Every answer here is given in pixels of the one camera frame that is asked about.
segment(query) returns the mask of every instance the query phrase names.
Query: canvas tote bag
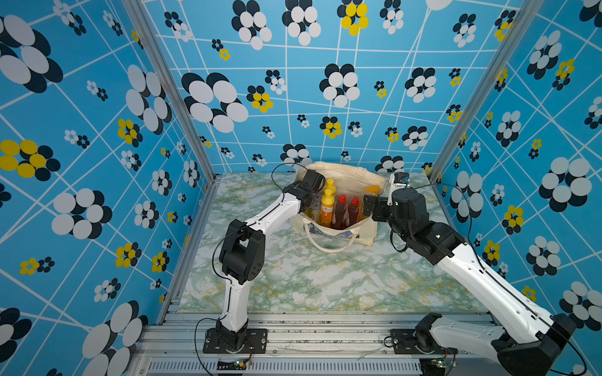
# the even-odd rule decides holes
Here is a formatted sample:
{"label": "canvas tote bag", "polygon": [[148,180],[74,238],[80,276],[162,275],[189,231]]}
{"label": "canvas tote bag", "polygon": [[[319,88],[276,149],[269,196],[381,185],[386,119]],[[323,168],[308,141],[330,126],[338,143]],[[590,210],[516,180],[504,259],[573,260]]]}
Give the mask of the canvas tote bag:
{"label": "canvas tote bag", "polygon": [[[309,170],[315,170],[320,174],[324,175],[325,179],[333,178],[337,191],[335,196],[344,194],[347,196],[347,205],[350,205],[351,199],[354,197],[359,198],[359,209],[360,212],[363,210],[364,194],[366,188],[377,185],[380,188],[380,194],[382,195],[387,178],[368,172],[363,167],[353,167],[343,164],[316,162],[307,166]],[[297,180],[303,180],[307,170],[301,168],[297,172]],[[318,211],[314,211],[314,218],[318,218]],[[349,248],[354,242],[372,245],[374,238],[376,237],[376,230],[378,224],[372,220],[372,218],[365,218],[356,224],[344,229],[335,230],[329,227],[319,225],[316,221],[309,218],[304,213],[299,213],[291,218],[291,225],[294,230],[304,231],[311,241],[311,243],[321,251],[335,253],[341,252]],[[324,248],[317,244],[316,240],[312,237],[312,233],[324,236],[330,239],[348,239],[349,242],[341,248],[329,249]]]}

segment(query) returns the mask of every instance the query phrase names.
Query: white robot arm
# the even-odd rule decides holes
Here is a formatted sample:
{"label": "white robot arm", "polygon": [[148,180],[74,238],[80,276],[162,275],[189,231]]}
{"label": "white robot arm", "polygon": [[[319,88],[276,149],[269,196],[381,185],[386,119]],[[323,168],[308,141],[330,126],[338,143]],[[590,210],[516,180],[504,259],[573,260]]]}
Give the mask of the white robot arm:
{"label": "white robot arm", "polygon": [[[364,215],[387,222],[409,248],[460,282],[501,323],[484,327],[430,313],[416,326],[417,348],[425,353],[436,347],[461,349],[499,362],[513,376],[544,376],[576,329],[573,321],[539,307],[482,265],[472,246],[449,225],[430,221],[424,196],[406,187],[408,176],[391,175],[388,197],[365,196]],[[220,253],[230,284],[223,318],[216,325],[225,346],[237,350],[246,338],[249,290],[263,266],[265,237],[297,213],[316,208],[323,182],[322,175],[309,170],[267,209],[244,223],[230,224]]]}

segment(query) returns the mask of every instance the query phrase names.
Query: blue patterned wall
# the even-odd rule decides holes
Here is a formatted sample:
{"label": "blue patterned wall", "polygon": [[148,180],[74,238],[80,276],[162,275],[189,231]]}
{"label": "blue patterned wall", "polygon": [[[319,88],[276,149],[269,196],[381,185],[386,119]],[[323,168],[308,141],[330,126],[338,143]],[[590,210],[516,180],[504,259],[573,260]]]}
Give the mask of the blue patterned wall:
{"label": "blue patterned wall", "polygon": [[120,1],[2,4],[0,375],[121,374],[157,320],[206,183],[143,46]]}
{"label": "blue patterned wall", "polygon": [[[506,280],[577,324],[591,375],[602,367],[602,13],[546,0],[439,179],[458,231]],[[567,348],[554,365],[583,370]]]}
{"label": "blue patterned wall", "polygon": [[521,4],[144,1],[218,173],[429,169]]}

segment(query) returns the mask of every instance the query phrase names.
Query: marble table surface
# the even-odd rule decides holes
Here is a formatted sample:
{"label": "marble table surface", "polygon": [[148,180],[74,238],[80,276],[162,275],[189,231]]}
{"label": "marble table surface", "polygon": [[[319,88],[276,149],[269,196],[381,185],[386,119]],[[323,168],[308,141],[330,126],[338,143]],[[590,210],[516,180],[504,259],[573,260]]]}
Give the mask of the marble table surface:
{"label": "marble table surface", "polygon": [[[294,174],[275,174],[285,186]],[[410,186],[429,182],[423,173],[410,174]],[[420,188],[430,219],[447,223],[430,186]],[[244,221],[278,197],[268,173],[223,175],[191,273],[181,295],[180,312],[222,311],[223,280],[213,273],[211,255],[235,218]],[[341,253],[317,250],[305,232],[287,221],[266,241],[265,263],[249,296],[249,312],[486,312],[460,283],[411,250],[396,252],[390,229],[379,224],[374,245],[353,244]],[[324,247],[340,247],[340,239],[316,237]],[[216,254],[216,269],[222,265]]]}

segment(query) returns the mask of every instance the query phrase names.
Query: red bottle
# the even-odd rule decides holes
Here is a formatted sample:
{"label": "red bottle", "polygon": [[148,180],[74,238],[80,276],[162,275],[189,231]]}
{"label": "red bottle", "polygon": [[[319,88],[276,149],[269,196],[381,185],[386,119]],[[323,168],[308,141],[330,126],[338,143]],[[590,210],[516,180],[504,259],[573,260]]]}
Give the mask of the red bottle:
{"label": "red bottle", "polygon": [[349,206],[349,226],[354,225],[358,221],[359,214],[359,198],[354,197]]}
{"label": "red bottle", "polygon": [[333,217],[334,224],[332,228],[335,230],[343,230],[345,227],[345,211],[347,211],[347,196],[344,194],[339,196],[337,206],[335,208],[335,215]]}

